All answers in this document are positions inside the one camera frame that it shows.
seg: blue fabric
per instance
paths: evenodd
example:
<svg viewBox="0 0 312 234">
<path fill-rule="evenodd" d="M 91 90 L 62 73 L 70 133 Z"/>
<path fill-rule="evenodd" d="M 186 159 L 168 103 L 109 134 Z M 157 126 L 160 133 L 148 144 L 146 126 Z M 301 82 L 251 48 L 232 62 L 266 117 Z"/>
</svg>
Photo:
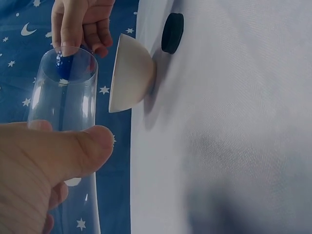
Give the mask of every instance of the blue fabric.
<svg viewBox="0 0 312 234">
<path fill-rule="evenodd" d="M 27 120 L 28 102 L 40 59 L 52 49 L 49 32 L 53 3 L 53 0 L 0 1 L 0 123 Z M 97 172 L 100 226 L 104 234 L 130 233 L 131 111 L 109 114 L 109 93 L 100 91 L 105 86 L 110 88 L 119 35 L 135 36 L 137 6 L 138 0 L 116 0 L 110 17 L 114 45 L 106 58 L 98 58 L 96 124 L 108 126 L 116 139 L 112 157 Z M 27 23 L 28 31 L 36 31 L 22 36 L 21 30 Z M 72 220 L 69 220 L 72 223 L 71 234 L 93 233 L 92 224 L 85 215 L 78 217 L 72 214 Z M 85 221 L 85 228 L 77 227 L 80 218 Z M 58 224 L 55 226 L 52 233 L 59 234 L 56 231 Z"/>
</svg>

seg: clear glass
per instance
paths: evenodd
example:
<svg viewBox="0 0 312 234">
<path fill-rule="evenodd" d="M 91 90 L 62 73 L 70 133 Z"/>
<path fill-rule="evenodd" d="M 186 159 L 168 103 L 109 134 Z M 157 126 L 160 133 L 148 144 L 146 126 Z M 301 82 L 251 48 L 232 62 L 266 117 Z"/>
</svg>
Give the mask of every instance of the clear glass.
<svg viewBox="0 0 312 234">
<path fill-rule="evenodd" d="M 95 124 L 98 63 L 88 51 L 75 47 L 52 49 L 41 59 L 28 127 L 44 119 L 53 131 L 80 131 Z M 51 233 L 100 233 L 95 173 L 66 181 L 67 199 L 53 209 Z"/>
</svg>

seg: adult hand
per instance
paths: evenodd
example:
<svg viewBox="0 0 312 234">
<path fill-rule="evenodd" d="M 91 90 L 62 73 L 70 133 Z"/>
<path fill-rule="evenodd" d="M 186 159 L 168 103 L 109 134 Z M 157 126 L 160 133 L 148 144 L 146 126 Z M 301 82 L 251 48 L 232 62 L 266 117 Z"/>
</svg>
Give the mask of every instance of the adult hand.
<svg viewBox="0 0 312 234">
<path fill-rule="evenodd" d="M 104 57 L 113 44 L 109 16 L 115 0 L 55 0 L 52 9 L 54 47 L 87 45 Z"/>
<path fill-rule="evenodd" d="M 0 233 L 49 233 L 47 212 L 68 194 L 64 181 L 95 172 L 113 150 L 105 127 L 51 132 L 44 120 L 0 125 Z"/>
</svg>

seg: black knob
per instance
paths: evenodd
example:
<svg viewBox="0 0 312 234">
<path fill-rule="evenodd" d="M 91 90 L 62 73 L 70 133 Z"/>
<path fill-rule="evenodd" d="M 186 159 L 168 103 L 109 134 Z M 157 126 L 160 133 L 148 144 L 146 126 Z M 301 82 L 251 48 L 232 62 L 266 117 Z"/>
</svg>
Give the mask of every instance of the black knob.
<svg viewBox="0 0 312 234">
<path fill-rule="evenodd" d="M 174 54 L 178 49 L 184 30 L 184 17 L 180 13 L 171 13 L 165 23 L 161 38 L 161 50 Z"/>
</svg>

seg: white bowl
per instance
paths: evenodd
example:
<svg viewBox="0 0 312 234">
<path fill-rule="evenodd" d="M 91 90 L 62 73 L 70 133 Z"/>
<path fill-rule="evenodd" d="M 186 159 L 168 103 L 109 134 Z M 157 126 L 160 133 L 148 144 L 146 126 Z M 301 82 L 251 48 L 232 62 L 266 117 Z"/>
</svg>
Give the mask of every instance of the white bowl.
<svg viewBox="0 0 312 234">
<path fill-rule="evenodd" d="M 149 52 L 134 38 L 121 34 L 119 37 L 109 112 L 131 109 L 149 92 L 156 77 L 156 64 Z"/>
</svg>

